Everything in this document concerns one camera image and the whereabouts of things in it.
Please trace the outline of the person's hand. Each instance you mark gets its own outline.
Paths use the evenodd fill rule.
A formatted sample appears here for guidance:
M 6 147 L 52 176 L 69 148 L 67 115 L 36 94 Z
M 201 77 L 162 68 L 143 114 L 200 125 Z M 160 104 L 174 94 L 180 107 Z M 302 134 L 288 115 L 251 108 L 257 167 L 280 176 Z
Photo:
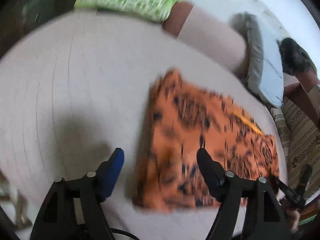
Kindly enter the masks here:
M 295 233 L 298 230 L 298 223 L 300 220 L 300 213 L 297 209 L 292 208 L 289 205 L 282 205 L 284 213 L 287 217 L 287 223 L 290 227 L 291 233 Z

